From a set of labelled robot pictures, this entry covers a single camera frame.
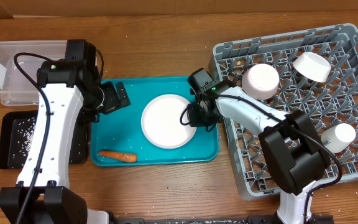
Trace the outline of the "pink bowl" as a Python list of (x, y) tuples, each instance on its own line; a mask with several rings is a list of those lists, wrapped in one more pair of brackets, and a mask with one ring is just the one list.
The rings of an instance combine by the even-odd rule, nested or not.
[(279, 74), (273, 66), (259, 63), (243, 74), (242, 89), (256, 100), (267, 100), (276, 94), (279, 82)]

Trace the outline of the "pale green bowl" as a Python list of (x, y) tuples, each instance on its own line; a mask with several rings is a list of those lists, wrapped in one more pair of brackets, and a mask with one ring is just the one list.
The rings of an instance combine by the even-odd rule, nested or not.
[(315, 82), (324, 83), (331, 71), (331, 64), (313, 52), (303, 52), (294, 62), (294, 69)]

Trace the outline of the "white paper cup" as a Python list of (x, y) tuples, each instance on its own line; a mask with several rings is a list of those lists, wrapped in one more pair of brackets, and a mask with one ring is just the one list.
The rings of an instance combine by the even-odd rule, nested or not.
[(347, 123), (341, 123), (327, 129), (321, 135), (324, 146), (332, 153), (340, 153), (355, 140), (356, 131)]

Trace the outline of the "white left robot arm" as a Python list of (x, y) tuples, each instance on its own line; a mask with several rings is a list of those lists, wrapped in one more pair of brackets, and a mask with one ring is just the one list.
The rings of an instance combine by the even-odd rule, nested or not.
[(68, 167), (77, 121), (99, 121), (101, 114), (130, 105), (123, 83), (102, 82), (101, 52), (86, 40), (68, 40), (65, 56), (43, 57), (32, 79), (16, 68), (39, 93), (39, 110), (30, 151), (15, 187), (0, 191), (0, 208), (11, 223), (112, 223), (107, 211), (92, 210), (72, 192)]

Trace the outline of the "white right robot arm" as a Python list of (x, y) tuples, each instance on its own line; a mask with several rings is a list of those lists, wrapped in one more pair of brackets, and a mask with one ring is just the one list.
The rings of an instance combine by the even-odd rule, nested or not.
[(230, 80), (214, 80), (203, 68), (188, 83), (196, 101), (182, 113), (192, 127), (211, 130), (223, 118), (236, 121), (259, 139), (265, 163), (280, 187), (280, 205), (273, 215), (249, 216), (248, 223), (332, 223), (332, 217), (311, 213), (311, 196), (330, 166), (310, 117), (271, 108), (246, 95)]

